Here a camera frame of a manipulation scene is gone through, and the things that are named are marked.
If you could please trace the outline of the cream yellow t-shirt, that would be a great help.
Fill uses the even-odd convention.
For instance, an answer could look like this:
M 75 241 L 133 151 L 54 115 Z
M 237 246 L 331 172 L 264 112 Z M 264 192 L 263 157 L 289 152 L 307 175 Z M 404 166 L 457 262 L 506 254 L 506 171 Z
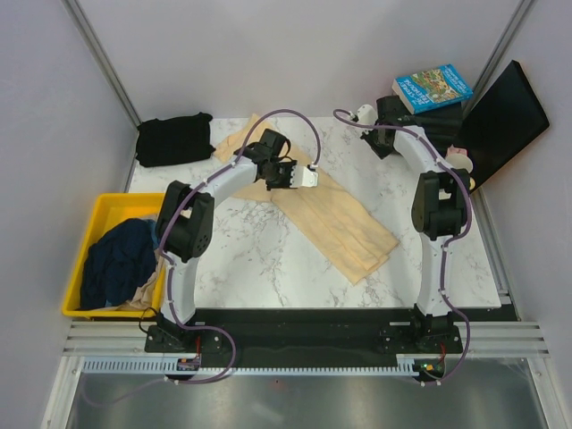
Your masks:
M 257 114 L 247 119 L 215 119 L 211 125 L 214 157 L 222 163 L 229 161 L 258 119 Z M 278 131 L 279 119 L 292 119 L 307 129 L 310 147 L 315 147 L 314 132 L 303 120 L 293 117 L 264 120 L 248 143 L 262 137 L 265 129 Z M 232 196 L 274 204 L 332 266 L 356 285 L 390 262 L 399 241 L 327 172 L 321 168 L 317 171 L 318 186 L 314 188 L 266 190 L 263 181 L 257 181 Z

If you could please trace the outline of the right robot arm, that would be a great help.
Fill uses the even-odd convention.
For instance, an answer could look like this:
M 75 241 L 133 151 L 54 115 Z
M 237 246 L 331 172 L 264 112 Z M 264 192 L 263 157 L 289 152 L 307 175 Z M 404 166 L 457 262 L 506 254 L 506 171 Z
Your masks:
M 417 175 L 411 220 L 422 243 L 422 274 L 408 337 L 415 349 L 430 351 L 452 331 L 453 310 L 445 291 L 449 245 L 467 235 L 472 222 L 466 202 L 469 172 L 438 152 L 454 142 L 461 105 L 413 114 L 399 97 L 387 96 L 376 106 L 360 106 L 354 121 L 366 126 L 361 139 L 376 155 L 384 159 L 397 153 Z

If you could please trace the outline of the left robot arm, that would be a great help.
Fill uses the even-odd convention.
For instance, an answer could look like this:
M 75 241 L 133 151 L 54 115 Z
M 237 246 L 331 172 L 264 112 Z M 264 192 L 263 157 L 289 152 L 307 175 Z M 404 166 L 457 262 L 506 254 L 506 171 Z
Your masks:
M 198 262 L 211 243 L 215 209 L 236 192 L 257 181 L 268 189 L 291 187 L 295 160 L 288 160 L 291 143 L 266 129 L 258 141 L 237 151 L 231 161 L 194 186 L 172 181 L 164 194 L 156 221 L 159 250 L 167 263 L 162 317 L 171 324 L 165 341 L 186 351 L 196 341 L 195 328 L 187 324 L 196 313 L 195 283 Z

